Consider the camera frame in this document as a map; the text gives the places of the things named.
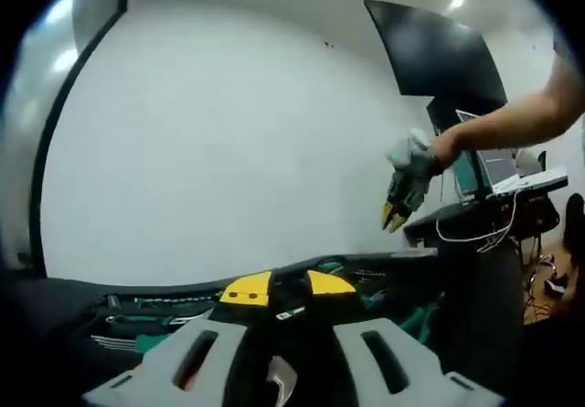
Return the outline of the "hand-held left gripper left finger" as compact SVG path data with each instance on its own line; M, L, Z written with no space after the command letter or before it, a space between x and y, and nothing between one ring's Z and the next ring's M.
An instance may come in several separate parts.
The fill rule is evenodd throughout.
M89 406L222 406L239 347L268 317L271 271L229 284L209 315L149 350L141 365L83 395Z

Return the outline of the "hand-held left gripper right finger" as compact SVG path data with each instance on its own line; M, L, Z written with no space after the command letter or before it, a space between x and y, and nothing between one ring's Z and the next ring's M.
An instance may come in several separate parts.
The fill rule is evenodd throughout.
M387 318L366 320L356 288L315 270L306 272L307 315L333 340L352 406L500 406L504 398L456 372Z

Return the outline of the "person's right hand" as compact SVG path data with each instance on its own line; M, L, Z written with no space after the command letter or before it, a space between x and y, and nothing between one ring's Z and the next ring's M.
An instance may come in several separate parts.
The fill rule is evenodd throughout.
M468 128L460 123L432 139L432 152L441 172L449 168L462 152L471 149L469 137Z

